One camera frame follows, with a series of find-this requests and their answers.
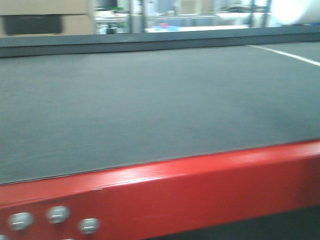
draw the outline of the pink object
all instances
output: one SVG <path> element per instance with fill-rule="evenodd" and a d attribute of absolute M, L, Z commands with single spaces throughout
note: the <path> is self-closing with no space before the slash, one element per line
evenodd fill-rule
<path fill-rule="evenodd" d="M 168 23 L 160 23 L 160 27 L 161 27 L 162 29 L 166 29 L 168 26 L 169 26 Z"/>

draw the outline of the black border strip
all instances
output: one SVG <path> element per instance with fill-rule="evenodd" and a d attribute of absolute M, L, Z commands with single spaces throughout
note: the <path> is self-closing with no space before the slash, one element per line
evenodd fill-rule
<path fill-rule="evenodd" d="M 320 25 L 114 35 L 0 38 L 0 57 L 317 42 Z"/>

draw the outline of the round button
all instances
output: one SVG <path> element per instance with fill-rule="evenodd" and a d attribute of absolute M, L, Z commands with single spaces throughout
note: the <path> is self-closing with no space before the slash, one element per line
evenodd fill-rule
<path fill-rule="evenodd" d="M 83 234 L 94 234 L 99 228 L 100 222 L 96 218 L 87 218 L 79 222 L 78 228 Z"/>
<path fill-rule="evenodd" d="M 15 230 L 15 231 L 26 229 L 33 222 L 34 222 L 34 218 L 28 212 L 13 214 L 9 218 L 9 226 L 12 230 Z"/>
<path fill-rule="evenodd" d="M 55 206 L 50 208 L 46 217 L 52 224 L 58 224 L 64 222 L 70 215 L 70 211 L 66 206 Z"/>

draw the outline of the white line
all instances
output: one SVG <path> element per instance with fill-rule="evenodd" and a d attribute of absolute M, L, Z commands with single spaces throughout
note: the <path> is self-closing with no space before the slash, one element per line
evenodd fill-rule
<path fill-rule="evenodd" d="M 302 62 L 305 62 L 305 63 L 308 63 L 308 64 L 312 64 L 312 65 L 316 65 L 316 66 L 320 67 L 320 62 L 313 61 L 313 60 L 305 58 L 303 56 L 298 56 L 298 55 L 294 55 L 294 54 L 287 53 L 287 52 L 284 52 L 284 51 L 274 50 L 274 49 L 263 47 L 263 46 L 257 46 L 257 45 L 248 45 L 248 46 L 253 47 L 253 48 L 257 48 L 257 49 L 262 49 L 262 50 L 269 51 L 269 52 L 273 52 L 273 53 L 276 53 L 276 54 L 284 55 L 284 56 L 287 56 L 287 57 L 290 57 L 290 58 L 293 58 L 293 59 L 297 59 L 297 60 L 300 60 Z"/>

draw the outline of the gray felt surface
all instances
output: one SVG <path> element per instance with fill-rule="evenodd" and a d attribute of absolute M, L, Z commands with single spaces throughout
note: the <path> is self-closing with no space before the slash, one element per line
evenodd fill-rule
<path fill-rule="evenodd" d="M 3 58 L 0 77 L 0 184 L 320 138 L 320 67 L 250 46 Z"/>

